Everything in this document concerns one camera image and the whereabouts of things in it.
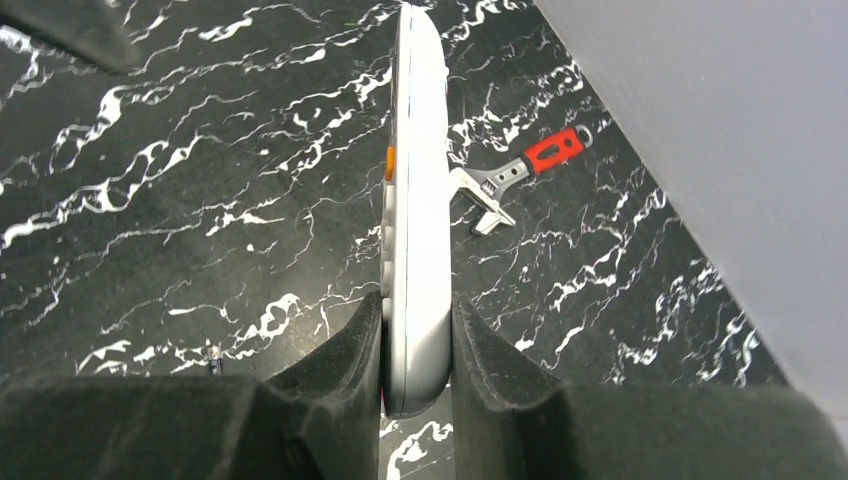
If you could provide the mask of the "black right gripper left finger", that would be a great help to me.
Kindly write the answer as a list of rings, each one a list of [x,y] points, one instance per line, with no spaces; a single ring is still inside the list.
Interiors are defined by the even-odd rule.
[[[42,377],[1,391],[5,479],[373,479],[381,298],[267,380]]]

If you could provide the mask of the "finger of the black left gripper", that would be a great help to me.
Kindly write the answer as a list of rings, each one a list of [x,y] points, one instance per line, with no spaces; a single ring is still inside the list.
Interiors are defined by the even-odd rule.
[[[141,60],[117,14],[101,0],[1,0],[1,24],[112,73],[127,73]]]

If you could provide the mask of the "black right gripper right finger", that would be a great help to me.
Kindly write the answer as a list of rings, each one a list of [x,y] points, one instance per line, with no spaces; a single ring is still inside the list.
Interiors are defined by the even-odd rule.
[[[843,479],[829,419],[786,387],[618,386],[561,380],[470,300],[452,306],[460,479]]]

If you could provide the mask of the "white air conditioner remote control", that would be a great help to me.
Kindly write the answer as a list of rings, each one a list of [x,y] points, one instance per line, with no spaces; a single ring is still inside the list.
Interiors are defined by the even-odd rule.
[[[382,397],[393,419],[435,403],[451,372],[448,69],[425,8],[400,5],[381,219]]]

